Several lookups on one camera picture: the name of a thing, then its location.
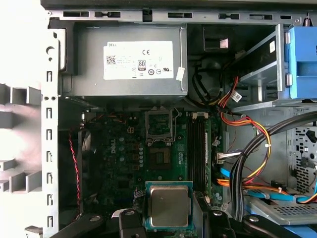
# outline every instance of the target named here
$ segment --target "black wire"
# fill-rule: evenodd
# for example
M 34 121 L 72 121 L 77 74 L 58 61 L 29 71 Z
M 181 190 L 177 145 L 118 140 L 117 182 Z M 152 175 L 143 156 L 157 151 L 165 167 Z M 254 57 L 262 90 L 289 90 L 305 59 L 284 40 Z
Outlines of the black wire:
M 287 120 L 281 121 L 280 123 L 272 126 L 267 130 L 269 135 L 274 135 L 277 133 L 285 132 L 287 130 L 296 128 L 298 126 L 316 121 L 317 118 L 317 112 L 310 112 L 305 113 L 299 116 L 295 116 L 292 118 L 289 118 Z M 241 206 L 242 209 L 236 211 L 239 211 L 239 214 L 234 214 L 234 217 L 238 218 L 238 221 L 242 220 L 243 217 L 243 210 L 244 210 L 244 199 L 243 199 L 243 187 L 242 187 L 242 170 L 245 164 L 245 161 L 247 157 L 255 150 L 260 144 L 265 140 L 265 136 L 263 134 L 259 134 L 256 137 L 254 137 L 248 145 L 245 147 L 241 155 L 239 156 L 239 159 L 237 160 L 237 168 L 236 171 L 234 171 L 234 175 L 231 177 L 230 180 L 233 179 L 234 181 L 230 181 L 230 184 L 235 186 L 233 189 L 234 191 L 234 198 L 232 199 L 232 203 L 235 203 L 235 206 Z

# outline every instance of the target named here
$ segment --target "rectangular slot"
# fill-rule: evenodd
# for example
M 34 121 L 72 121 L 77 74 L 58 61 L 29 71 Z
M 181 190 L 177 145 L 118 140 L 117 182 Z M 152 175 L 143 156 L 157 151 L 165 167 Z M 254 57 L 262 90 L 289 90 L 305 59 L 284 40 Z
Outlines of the rectangular slot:
M 46 173 L 46 183 L 52 184 L 53 183 L 53 175 L 52 173 Z
M 152 22 L 153 21 L 152 10 L 143 10 L 142 11 L 142 21 L 143 22 Z
M 47 71 L 46 72 L 46 82 L 52 82 L 53 77 L 52 77 L 52 71 Z
M 51 129 L 46 130 L 46 140 L 52 140 L 52 130 Z
M 317 62 L 297 62 L 298 76 L 317 76 Z
M 281 15 L 280 18 L 281 19 L 292 19 L 292 16 L 290 16 L 290 15 Z
M 95 17 L 108 17 L 108 18 L 120 18 L 121 12 L 120 11 L 109 11 L 107 13 L 103 13 L 102 11 L 95 11 Z
M 231 19 L 231 20 L 239 20 L 240 15 L 239 14 L 226 14 L 226 13 L 220 13 L 218 15 L 218 19 Z
M 64 17 L 89 17 L 88 11 L 64 11 Z
M 120 18 L 121 17 L 121 12 L 119 12 L 119 11 L 110 11 L 110 12 L 108 12 L 107 16 L 109 18 Z
M 53 195 L 52 194 L 47 195 L 47 205 L 53 206 Z
M 52 153 L 49 150 L 46 152 L 46 162 L 52 162 Z
M 46 108 L 46 119 L 52 119 L 52 108 Z
M 250 20 L 273 20 L 273 15 L 269 14 L 250 14 Z
M 48 227 L 53 227 L 53 216 L 48 216 Z
M 169 12 L 168 18 L 193 18 L 191 12 Z

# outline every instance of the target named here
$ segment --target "yellow wire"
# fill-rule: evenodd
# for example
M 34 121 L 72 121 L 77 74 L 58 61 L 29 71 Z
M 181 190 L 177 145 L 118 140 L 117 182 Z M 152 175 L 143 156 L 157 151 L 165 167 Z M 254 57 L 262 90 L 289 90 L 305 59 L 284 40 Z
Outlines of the yellow wire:
M 311 202 L 312 200 L 314 200 L 315 198 L 317 197 L 317 193 L 316 194 L 314 194 L 310 199 L 308 199 L 308 200 L 306 200 L 305 202 L 301 202 L 301 203 L 309 203 L 309 202 Z

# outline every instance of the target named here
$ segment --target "processor chip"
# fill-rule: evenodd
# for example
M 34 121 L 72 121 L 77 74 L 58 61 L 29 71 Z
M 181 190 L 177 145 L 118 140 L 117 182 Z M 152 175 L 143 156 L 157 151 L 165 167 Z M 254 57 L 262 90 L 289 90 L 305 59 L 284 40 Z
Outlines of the processor chip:
M 170 170 L 172 168 L 170 160 L 170 147 L 149 148 L 149 168 L 151 170 Z
M 149 214 L 152 227 L 187 227 L 190 215 L 187 186 L 151 186 Z

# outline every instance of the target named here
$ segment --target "metal chassis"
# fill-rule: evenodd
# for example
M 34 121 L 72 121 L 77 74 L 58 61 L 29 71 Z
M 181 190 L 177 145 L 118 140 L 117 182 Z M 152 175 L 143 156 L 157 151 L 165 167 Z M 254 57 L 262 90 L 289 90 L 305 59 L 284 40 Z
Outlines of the metal chassis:
M 152 22 L 143 22 L 142 10 L 120 10 L 102 9 L 103 13 L 120 12 L 119 18 L 107 16 L 95 17 L 94 11 L 88 11 L 89 17 L 64 17 L 63 11 L 48 11 L 50 18 L 70 21 L 107 21 L 107 22 L 132 22 L 142 24 L 177 24 L 177 23 L 216 23 L 216 24 L 261 24 L 276 25 L 277 27 L 290 25 L 303 25 L 307 15 L 306 12 L 277 13 L 277 12 L 242 12 L 242 11 L 188 11 L 173 10 L 172 12 L 191 12 L 192 18 L 168 18 L 168 10 L 153 10 Z M 239 20 L 230 18 L 219 19 L 219 14 L 225 13 L 239 14 Z M 272 15 L 272 20 L 250 19 L 250 14 Z M 313 23 L 317 24 L 317 14 L 311 14 Z M 45 201 L 43 207 L 45 217 L 43 218 L 43 237 L 48 238 L 59 231 L 59 211 L 58 211 L 58 102 L 60 92 L 60 73 L 64 69 L 66 62 L 66 30 L 49 29 L 46 47 L 46 70 L 42 81 L 42 181 Z

